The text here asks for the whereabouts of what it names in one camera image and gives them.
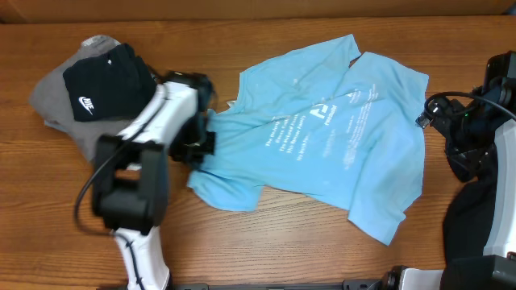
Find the light blue printed t-shirt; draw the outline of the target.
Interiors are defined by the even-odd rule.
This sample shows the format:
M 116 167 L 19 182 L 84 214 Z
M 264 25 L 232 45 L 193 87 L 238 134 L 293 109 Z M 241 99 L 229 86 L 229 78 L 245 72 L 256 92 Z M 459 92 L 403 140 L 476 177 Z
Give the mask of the light blue printed t-shirt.
M 252 211 L 264 187 L 344 209 L 390 244 L 422 193 L 425 141 L 416 124 L 429 78 L 361 52 L 352 35 L 293 50 L 239 76 L 227 110 L 211 113 L 214 154 L 189 175 L 208 205 Z

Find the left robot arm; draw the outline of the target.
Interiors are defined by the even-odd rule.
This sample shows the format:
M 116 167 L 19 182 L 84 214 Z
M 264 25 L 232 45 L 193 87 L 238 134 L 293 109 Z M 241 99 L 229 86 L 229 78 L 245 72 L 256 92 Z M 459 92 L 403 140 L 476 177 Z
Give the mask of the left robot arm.
M 92 211 L 117 242 L 128 289 L 170 289 L 160 242 L 169 202 L 169 161 L 197 168 L 214 154 L 208 131 L 214 86 L 201 73 L 169 72 L 152 100 L 125 129 L 97 141 Z

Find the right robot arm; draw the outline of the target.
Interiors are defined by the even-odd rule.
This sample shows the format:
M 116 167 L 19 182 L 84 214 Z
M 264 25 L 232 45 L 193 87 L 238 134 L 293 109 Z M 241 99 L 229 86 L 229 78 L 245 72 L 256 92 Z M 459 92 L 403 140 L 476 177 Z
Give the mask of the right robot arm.
M 515 290 L 515 53 L 491 57 L 472 92 L 429 97 L 417 123 L 445 138 L 448 164 L 464 183 L 443 221 L 446 266 L 395 266 L 370 287 Z

